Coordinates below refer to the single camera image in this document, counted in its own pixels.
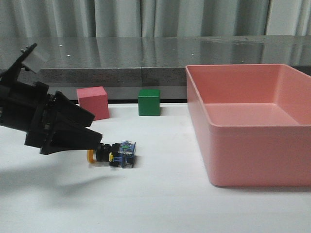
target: gray curtain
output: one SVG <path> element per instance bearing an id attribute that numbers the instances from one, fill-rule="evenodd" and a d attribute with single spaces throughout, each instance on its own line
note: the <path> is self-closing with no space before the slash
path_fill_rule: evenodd
<path id="1" fill-rule="evenodd" d="M 278 1 L 0 0 L 0 37 L 264 35 L 268 22 L 273 34 Z M 298 2 L 297 33 L 310 34 L 311 0 Z"/>

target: white tabletop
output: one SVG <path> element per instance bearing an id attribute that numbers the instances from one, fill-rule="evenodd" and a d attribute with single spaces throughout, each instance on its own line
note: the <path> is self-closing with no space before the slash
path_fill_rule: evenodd
<path id="1" fill-rule="evenodd" d="M 134 168 L 90 166 L 86 151 L 51 155 L 0 127 L 0 232 L 311 232 L 311 187 L 214 187 L 187 104 L 109 105 L 104 143 L 137 142 Z"/>

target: granite countertop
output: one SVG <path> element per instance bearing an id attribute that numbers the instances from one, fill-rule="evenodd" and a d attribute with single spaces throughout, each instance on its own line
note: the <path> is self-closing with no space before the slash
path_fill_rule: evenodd
<path id="1" fill-rule="evenodd" d="M 160 88 L 163 99 L 185 99 L 185 66 L 195 64 L 283 63 L 311 74 L 311 36 L 1 38 L 0 72 L 34 42 L 50 59 L 19 80 L 44 82 L 71 99 L 76 88 L 99 85 L 112 100 L 136 99 L 145 87 Z"/>

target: pink bin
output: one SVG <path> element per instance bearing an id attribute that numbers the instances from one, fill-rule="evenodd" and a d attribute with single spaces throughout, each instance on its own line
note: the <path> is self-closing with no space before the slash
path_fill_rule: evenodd
<path id="1" fill-rule="evenodd" d="M 187 66 L 188 106 L 209 180 L 311 185 L 311 77 L 287 65 Z"/>

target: plastic container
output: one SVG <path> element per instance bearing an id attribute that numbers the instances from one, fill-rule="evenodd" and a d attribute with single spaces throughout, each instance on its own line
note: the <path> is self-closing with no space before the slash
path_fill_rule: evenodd
<path id="1" fill-rule="evenodd" d="M 311 77 L 280 64 L 187 66 L 188 106 L 209 180 L 311 185 Z"/>

